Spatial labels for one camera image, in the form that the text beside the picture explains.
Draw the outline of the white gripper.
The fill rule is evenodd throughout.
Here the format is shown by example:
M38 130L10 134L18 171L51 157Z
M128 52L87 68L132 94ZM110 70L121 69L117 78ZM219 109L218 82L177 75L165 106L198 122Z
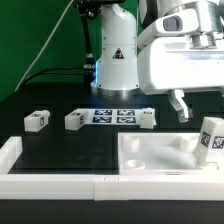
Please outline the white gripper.
M215 49L190 49L185 37L154 40L138 55L138 76L146 95L170 91L168 99L180 122L193 118L184 91L224 87L224 40Z

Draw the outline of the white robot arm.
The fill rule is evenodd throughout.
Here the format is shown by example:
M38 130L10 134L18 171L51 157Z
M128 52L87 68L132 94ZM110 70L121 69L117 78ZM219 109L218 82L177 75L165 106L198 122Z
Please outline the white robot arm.
M168 94L186 122L186 91L224 88L224 0L138 0L138 13L101 6L102 53L91 87L105 95Z

